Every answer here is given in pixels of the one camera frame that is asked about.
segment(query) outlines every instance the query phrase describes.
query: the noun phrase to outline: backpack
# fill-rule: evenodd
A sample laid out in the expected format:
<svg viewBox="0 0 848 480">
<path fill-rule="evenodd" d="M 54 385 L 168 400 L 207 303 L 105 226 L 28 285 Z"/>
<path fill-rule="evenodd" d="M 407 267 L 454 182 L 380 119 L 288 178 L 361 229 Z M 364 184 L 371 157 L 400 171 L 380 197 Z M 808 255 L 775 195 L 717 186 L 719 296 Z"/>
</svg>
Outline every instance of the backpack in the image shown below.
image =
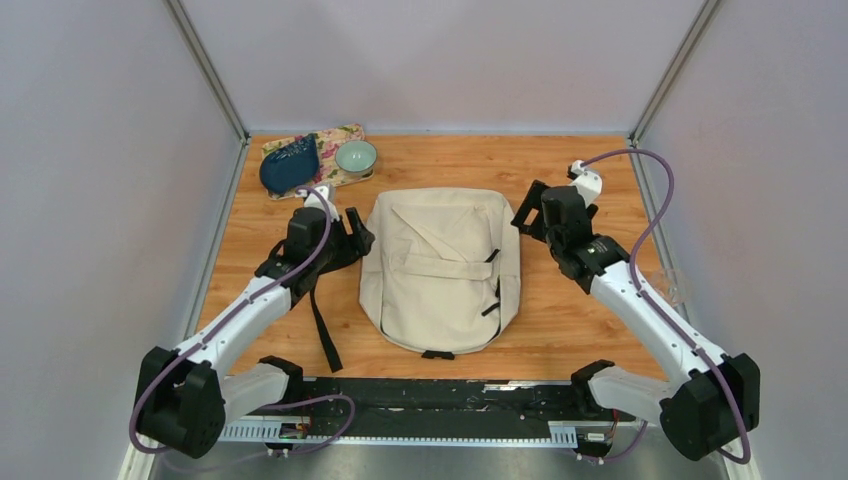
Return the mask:
<svg viewBox="0 0 848 480">
<path fill-rule="evenodd" d="M 368 217 L 359 303 L 392 343 L 449 358 L 482 350 L 518 313 L 518 230 L 491 190 L 381 193 Z"/>
</svg>

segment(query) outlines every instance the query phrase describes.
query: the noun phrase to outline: placemat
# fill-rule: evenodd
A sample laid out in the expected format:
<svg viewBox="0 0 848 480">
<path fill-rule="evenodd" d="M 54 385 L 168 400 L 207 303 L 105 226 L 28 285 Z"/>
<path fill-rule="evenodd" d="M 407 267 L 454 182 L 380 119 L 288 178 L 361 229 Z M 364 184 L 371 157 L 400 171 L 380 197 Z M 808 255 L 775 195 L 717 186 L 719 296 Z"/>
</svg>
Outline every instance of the placemat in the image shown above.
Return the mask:
<svg viewBox="0 0 848 480">
<path fill-rule="evenodd" d="M 362 125 L 352 123 L 342 127 L 328 128 L 326 130 L 315 132 L 315 135 L 315 143 L 318 146 L 318 157 L 321 163 L 318 168 L 318 173 L 315 174 L 312 181 L 308 182 L 307 185 L 328 183 L 335 185 L 336 187 L 340 187 L 342 185 L 368 180 L 373 176 L 373 172 L 362 176 L 350 174 L 339 168 L 336 164 L 336 151 L 342 146 L 342 144 L 351 140 L 365 140 L 365 130 L 362 128 Z M 284 147 L 301 138 L 303 138 L 303 135 L 297 135 L 294 137 L 281 138 L 262 145 L 262 158 L 265 159 L 265 157 L 274 150 Z M 283 198 L 293 197 L 294 191 L 295 189 L 293 188 L 283 195 L 276 195 L 269 192 L 268 196 L 274 200 L 280 200 Z"/>
</svg>

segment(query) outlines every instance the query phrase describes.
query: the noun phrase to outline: wooden tabletop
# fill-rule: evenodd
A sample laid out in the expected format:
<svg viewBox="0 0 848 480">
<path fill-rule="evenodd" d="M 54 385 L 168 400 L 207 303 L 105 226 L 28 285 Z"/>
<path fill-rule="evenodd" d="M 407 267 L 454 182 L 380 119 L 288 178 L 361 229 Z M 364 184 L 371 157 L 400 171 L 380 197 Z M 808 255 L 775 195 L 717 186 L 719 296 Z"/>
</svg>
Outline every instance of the wooden tabletop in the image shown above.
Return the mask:
<svg viewBox="0 0 848 480">
<path fill-rule="evenodd" d="M 253 138 L 212 275 L 199 328 L 242 291 L 256 267 L 285 236 L 300 199 L 271 200 L 259 182 L 262 144 L 279 136 Z M 341 211 L 356 207 L 368 218 L 377 194 L 423 187 L 496 190 L 513 210 L 534 179 L 564 185 L 577 159 L 622 148 L 621 137 L 601 136 L 369 136 L 377 147 L 373 178 L 336 191 Z M 604 178 L 595 231 L 629 250 L 647 224 L 627 157 L 593 165 Z M 639 255 L 646 276 L 659 268 L 652 244 Z M 317 288 L 321 313 L 339 350 L 343 377 L 563 380 L 604 358 L 633 373 L 664 378 L 654 359 L 624 324 L 559 273 L 547 247 L 521 238 L 521 307 L 503 334 L 482 352 L 456 360 L 426 360 L 386 341 L 359 306 L 359 263 L 323 275 Z M 330 375 L 308 301 L 271 325 L 242 355 L 233 373 L 266 355 L 301 365 L 306 375 Z"/>
</svg>

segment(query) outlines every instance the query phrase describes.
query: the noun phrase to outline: light blue bowl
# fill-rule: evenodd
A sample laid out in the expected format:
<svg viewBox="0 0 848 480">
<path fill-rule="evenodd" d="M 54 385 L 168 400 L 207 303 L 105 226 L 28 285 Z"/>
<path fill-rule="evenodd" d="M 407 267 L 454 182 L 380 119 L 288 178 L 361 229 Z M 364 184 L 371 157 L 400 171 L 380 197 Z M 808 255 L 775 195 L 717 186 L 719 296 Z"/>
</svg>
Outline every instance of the light blue bowl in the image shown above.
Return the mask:
<svg viewBox="0 0 848 480">
<path fill-rule="evenodd" d="M 336 164 L 342 170 L 359 176 L 370 175 L 377 163 L 377 149 L 364 140 L 344 143 L 336 150 Z"/>
</svg>

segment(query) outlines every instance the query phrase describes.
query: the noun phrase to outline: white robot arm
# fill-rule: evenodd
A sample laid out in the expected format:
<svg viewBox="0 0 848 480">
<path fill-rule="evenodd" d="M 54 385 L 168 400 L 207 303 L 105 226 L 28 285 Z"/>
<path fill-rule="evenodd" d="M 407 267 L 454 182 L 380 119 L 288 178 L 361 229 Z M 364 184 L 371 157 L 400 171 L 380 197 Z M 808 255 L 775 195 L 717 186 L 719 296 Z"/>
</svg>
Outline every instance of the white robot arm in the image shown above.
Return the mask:
<svg viewBox="0 0 848 480">
<path fill-rule="evenodd" d="M 569 177 L 571 184 L 561 187 L 533 182 L 512 224 L 545 242 L 560 271 L 612 310 L 668 378 L 634 375 L 606 360 L 590 364 L 572 375 L 586 412 L 615 409 L 661 425 L 678 451 L 698 460 L 739 435 L 727 398 L 704 360 L 707 356 L 722 360 L 718 369 L 730 384 L 745 427 L 755 428 L 760 383 L 756 363 L 746 354 L 728 356 L 692 328 L 630 264 L 630 255 L 615 240 L 592 231 L 598 210 L 592 202 L 602 188 L 598 172 L 577 161 Z M 525 224 L 533 210 L 540 213 Z M 656 308 L 644 297 L 653 299 Z"/>
<path fill-rule="evenodd" d="M 346 211 L 348 234 L 332 196 L 332 187 L 324 185 L 306 197 L 289 221 L 286 239 L 274 246 L 245 290 L 214 321 L 172 350 L 155 347 L 148 352 L 139 372 L 131 428 L 199 458 L 228 423 L 264 405 L 299 399 L 290 380 L 302 383 L 303 370 L 283 359 L 265 357 L 246 373 L 227 373 L 269 325 L 315 287 L 319 275 L 370 251 L 374 236 L 356 209 Z M 339 370 L 335 347 L 328 336 L 325 342 L 321 326 L 322 343 L 332 349 L 331 368 Z"/>
</svg>

